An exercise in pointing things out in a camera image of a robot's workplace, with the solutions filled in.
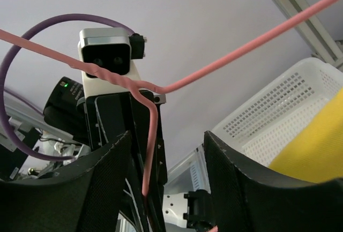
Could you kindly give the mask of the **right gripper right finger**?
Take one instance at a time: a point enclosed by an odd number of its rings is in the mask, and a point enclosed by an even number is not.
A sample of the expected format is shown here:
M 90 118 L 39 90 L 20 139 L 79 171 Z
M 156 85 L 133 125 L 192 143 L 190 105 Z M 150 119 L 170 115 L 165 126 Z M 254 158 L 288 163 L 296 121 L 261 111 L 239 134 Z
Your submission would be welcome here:
M 314 184 L 273 171 L 204 133 L 218 231 L 342 231 L 342 179 Z

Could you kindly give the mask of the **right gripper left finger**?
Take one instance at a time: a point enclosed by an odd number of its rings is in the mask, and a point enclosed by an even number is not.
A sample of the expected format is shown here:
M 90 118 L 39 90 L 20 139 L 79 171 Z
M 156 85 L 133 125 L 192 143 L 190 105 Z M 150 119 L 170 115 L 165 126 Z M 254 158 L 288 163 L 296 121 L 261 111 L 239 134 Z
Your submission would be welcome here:
M 1 182 L 1 231 L 115 231 L 131 134 L 53 171 Z

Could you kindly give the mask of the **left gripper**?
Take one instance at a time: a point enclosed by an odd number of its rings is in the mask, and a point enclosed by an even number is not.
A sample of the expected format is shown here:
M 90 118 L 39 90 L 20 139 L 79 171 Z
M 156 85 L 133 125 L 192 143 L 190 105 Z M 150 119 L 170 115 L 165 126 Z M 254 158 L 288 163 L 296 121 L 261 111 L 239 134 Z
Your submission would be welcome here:
M 136 231 L 165 231 L 162 204 L 167 182 L 166 158 L 159 105 L 151 92 L 140 92 L 158 111 L 155 149 L 147 196 L 142 194 L 150 112 L 130 92 L 89 96 L 85 101 L 88 138 L 92 151 L 126 132 L 132 135 L 129 173 L 125 179 L 120 215 Z

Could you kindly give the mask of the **yellow trousers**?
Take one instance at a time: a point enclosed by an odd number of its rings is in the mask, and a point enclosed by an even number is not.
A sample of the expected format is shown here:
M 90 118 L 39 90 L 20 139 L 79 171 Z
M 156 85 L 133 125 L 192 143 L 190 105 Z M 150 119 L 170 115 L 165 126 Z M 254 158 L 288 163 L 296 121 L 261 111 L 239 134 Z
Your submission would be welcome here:
M 274 158 L 269 168 L 312 183 L 342 178 L 342 90 Z

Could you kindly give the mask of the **pink wire hanger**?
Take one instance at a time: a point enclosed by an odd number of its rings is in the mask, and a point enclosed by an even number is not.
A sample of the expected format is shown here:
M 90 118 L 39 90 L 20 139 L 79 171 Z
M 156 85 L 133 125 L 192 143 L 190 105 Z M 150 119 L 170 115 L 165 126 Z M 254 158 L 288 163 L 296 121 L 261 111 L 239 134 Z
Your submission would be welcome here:
M 54 60 L 63 62 L 69 65 L 73 69 L 78 69 L 90 73 L 102 80 L 108 81 L 114 85 L 119 85 L 123 88 L 128 89 L 134 98 L 146 106 L 150 111 L 150 127 L 148 131 L 148 140 L 147 140 L 147 150 L 146 150 L 146 160 L 143 173 L 143 185 L 142 185 L 142 194 L 143 196 L 148 195 L 149 185 L 150 185 L 150 176 L 152 170 L 152 161 L 153 154 L 155 149 L 156 141 L 156 131 L 157 131 L 157 121 L 158 121 L 158 111 L 153 102 L 142 96 L 139 92 L 139 89 L 144 88 L 158 94 L 167 94 L 173 91 L 176 91 L 212 72 L 217 69 L 222 68 L 228 63 L 240 58 L 241 56 L 253 51 L 254 49 L 264 45 L 270 40 L 276 38 L 280 34 L 296 27 L 305 20 L 311 18 L 317 13 L 321 12 L 323 9 L 329 7 L 339 0 L 320 0 L 314 5 L 308 7 L 302 12 L 296 14 L 295 16 L 289 18 L 287 21 L 278 25 L 277 27 L 269 30 L 268 32 L 262 34 L 261 36 L 251 40 L 245 45 L 235 49 L 226 56 L 218 59 L 217 61 L 203 67 L 202 69 L 188 75 L 187 77 L 165 87 L 160 87 L 155 84 L 149 83 L 147 81 L 141 80 L 131 80 L 128 77 L 121 76 L 119 74 L 112 73 L 103 68 L 97 67 L 94 64 L 87 64 L 81 61 L 78 61 L 70 56 L 54 51 L 50 48 L 44 47 L 40 44 L 31 42 L 22 37 L 11 34 L 7 31 L 1 31 L 1 40 L 11 43 L 15 46 L 25 48 L 27 50 L 33 51 L 40 55 L 52 58 Z

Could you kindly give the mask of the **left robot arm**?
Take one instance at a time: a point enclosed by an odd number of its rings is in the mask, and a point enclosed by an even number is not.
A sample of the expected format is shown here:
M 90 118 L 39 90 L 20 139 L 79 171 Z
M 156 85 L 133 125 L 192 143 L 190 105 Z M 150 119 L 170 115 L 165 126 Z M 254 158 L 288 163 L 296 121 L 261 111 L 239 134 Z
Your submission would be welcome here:
M 147 108 L 128 92 L 85 98 L 80 83 L 62 78 L 43 115 L 91 152 L 1 183 L 1 231 L 114 231 L 119 215 L 137 231 L 165 231 L 165 155 L 147 147 Z

